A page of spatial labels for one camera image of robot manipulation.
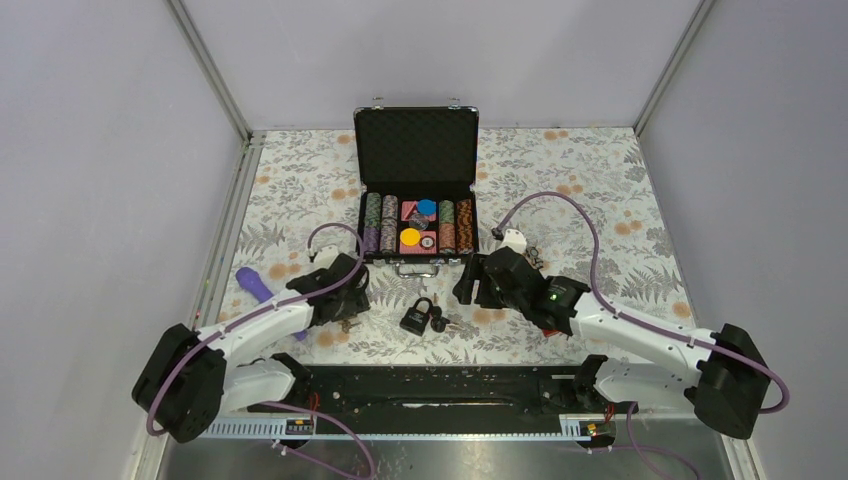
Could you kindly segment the brass padlock long shackle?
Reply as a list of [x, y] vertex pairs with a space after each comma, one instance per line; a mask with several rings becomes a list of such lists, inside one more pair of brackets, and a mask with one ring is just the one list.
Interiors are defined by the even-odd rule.
[[361, 322], [358, 319], [345, 319], [341, 322], [341, 330], [343, 333], [350, 333], [353, 328], [360, 324]]

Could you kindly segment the small brass padlock astronaut keychain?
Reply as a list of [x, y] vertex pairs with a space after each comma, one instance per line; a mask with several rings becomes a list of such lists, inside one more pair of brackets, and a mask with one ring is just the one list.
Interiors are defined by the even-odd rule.
[[532, 268], [541, 270], [545, 266], [545, 262], [541, 259], [539, 250], [535, 246], [528, 246], [525, 249], [524, 257], [529, 262]]

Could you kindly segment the black padlock with keys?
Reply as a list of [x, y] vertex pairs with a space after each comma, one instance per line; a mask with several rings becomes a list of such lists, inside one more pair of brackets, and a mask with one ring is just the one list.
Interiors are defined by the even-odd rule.
[[427, 328], [443, 333], [449, 324], [451, 320], [442, 308], [426, 297], [418, 298], [399, 321], [402, 330], [417, 336], [422, 336]]

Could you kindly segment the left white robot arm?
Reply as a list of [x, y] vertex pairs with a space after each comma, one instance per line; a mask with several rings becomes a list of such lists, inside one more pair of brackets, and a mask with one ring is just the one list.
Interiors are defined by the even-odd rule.
[[131, 391], [146, 414], [151, 436], [179, 443], [197, 438], [222, 413], [276, 401], [296, 411], [309, 401], [310, 385], [291, 364], [262, 357], [284, 338], [368, 310], [369, 274], [359, 259], [338, 253], [289, 281], [254, 310], [198, 331], [168, 328]]

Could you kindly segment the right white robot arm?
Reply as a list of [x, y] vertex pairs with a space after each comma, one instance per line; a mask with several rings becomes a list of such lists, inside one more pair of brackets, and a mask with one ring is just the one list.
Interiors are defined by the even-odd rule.
[[750, 334], [736, 325], [711, 331], [659, 319], [636, 324], [628, 311], [599, 301], [589, 285], [545, 277], [508, 247], [472, 255], [452, 294], [462, 305], [509, 308], [541, 330], [600, 340], [644, 359], [630, 367], [588, 357], [573, 386], [583, 410], [597, 412], [609, 402], [691, 409], [704, 425], [737, 439], [750, 438], [764, 412], [767, 366]]

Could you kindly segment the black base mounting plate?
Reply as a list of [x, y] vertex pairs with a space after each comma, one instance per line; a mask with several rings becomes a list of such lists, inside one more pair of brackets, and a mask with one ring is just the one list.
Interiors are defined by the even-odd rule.
[[577, 366], [310, 365], [284, 403], [366, 435], [555, 434], [562, 415], [626, 413]]

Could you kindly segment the black poker chip case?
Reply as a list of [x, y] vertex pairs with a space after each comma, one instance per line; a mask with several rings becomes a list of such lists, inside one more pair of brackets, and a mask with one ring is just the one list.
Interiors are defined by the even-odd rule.
[[366, 262], [432, 277], [478, 253], [478, 109], [363, 107], [353, 122]]

